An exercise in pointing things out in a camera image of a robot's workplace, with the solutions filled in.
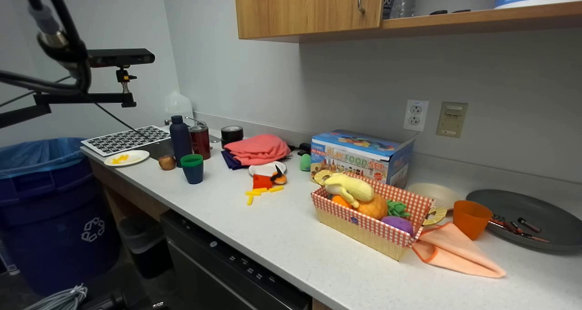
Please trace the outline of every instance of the cabinet door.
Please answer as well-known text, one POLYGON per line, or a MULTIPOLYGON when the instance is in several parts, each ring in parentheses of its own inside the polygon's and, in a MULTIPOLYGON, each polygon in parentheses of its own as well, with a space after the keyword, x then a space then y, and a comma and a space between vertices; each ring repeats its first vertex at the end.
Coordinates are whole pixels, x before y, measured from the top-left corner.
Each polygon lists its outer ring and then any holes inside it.
POLYGON ((384 0, 236 0, 239 38, 378 28, 384 0))

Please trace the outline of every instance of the checkered basket lining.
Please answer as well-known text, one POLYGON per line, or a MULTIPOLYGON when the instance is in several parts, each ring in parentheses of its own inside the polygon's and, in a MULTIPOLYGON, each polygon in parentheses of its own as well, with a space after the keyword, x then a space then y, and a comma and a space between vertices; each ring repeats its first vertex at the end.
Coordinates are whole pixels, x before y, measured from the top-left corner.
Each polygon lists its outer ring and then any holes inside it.
POLYGON ((358 225, 360 228, 372 232, 396 245, 404 248, 412 246, 418 237, 420 237, 420 233, 422 233, 422 223, 426 218, 428 211, 431 208, 434 208, 434 201, 425 196, 420 196, 407 190, 401 190, 400 188, 386 185, 370 178, 358 176, 352 173, 346 174, 350 177, 355 177, 367 182, 374 188, 374 191, 377 194, 382 195, 385 199, 406 204, 406 211, 410 213, 410 222, 414 227, 416 235, 412 237, 409 233, 382 223, 382 221, 332 202, 327 198, 328 192, 323 186, 311 193, 314 206, 345 221, 350 221, 355 225, 358 225))

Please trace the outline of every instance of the toy food set box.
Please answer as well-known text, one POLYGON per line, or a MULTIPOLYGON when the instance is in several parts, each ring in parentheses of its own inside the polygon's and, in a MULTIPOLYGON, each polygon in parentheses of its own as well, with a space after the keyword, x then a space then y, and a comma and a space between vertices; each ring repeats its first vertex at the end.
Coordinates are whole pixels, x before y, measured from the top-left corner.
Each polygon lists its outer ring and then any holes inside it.
POLYGON ((331 173, 353 173, 405 188, 414 137, 394 142, 347 130, 311 139, 311 180, 321 184, 331 173))

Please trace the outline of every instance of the blue cup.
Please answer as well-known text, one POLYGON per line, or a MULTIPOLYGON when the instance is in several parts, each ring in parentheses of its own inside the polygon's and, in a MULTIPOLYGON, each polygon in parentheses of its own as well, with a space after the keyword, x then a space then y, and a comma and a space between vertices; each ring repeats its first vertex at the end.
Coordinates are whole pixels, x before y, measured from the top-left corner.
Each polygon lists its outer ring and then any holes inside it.
POLYGON ((187 155, 180 159, 182 170, 190 184, 199 184, 204 176, 204 159, 201 155, 187 155))

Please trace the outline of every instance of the wall outlet cover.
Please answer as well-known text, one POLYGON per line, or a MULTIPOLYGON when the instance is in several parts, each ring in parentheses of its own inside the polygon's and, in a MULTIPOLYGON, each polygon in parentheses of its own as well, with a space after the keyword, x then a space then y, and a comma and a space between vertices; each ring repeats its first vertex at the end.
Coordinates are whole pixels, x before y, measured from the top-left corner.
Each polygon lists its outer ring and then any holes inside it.
POLYGON ((467 116, 468 103, 443 102, 436 134, 460 138, 467 116))
POLYGON ((428 101, 408 100, 404 113, 404 129, 422 132, 427 115, 428 101))

